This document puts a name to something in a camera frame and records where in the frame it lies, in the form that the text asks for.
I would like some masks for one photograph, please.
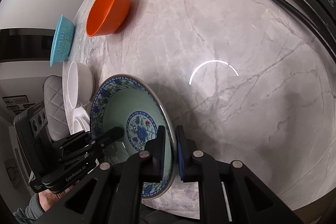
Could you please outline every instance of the green bowl with floral pattern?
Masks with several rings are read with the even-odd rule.
[[[135,76],[112,76],[98,89],[90,112],[92,138],[102,136],[115,126],[125,131],[122,138],[104,151],[112,164],[123,162],[130,155],[144,150],[146,142],[156,138],[160,125],[166,128],[163,180],[144,183],[144,199],[163,195],[175,178],[177,149],[171,121],[155,93]]]

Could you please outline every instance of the orange bowl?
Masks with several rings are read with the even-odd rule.
[[[130,0],[95,0],[86,20],[86,34],[93,37],[115,32],[124,22],[130,3]]]

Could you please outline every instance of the marble tabletop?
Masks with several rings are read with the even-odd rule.
[[[216,160],[241,160],[292,210],[336,186],[335,64],[274,2],[131,0],[116,33],[88,37],[93,2],[85,0],[74,19],[63,64],[69,125],[66,82],[75,60],[90,67],[96,89],[118,73],[144,80],[199,149]],[[179,176],[144,203],[199,218],[197,184]]]

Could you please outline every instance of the human hand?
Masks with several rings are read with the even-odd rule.
[[[59,194],[55,194],[55,193],[51,192],[50,190],[44,190],[44,191],[40,192],[39,193],[39,199],[40,199],[40,205],[41,205],[42,209],[45,212],[48,211],[51,208],[51,206],[54,205],[54,203],[56,201],[61,199],[61,197],[64,196],[66,193],[68,193],[72,188],[73,188],[73,186],[71,185],[69,188],[67,188],[65,191],[63,191],[62,193],[59,193]]]

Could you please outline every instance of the gray sleeve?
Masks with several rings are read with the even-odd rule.
[[[29,205],[23,210],[22,208],[18,208],[16,212],[13,213],[15,217],[25,217],[31,219],[38,219],[41,215],[43,215],[44,211],[40,205],[39,194],[34,194],[30,201]],[[20,224],[31,224],[33,221],[29,221],[26,219],[16,219]]]

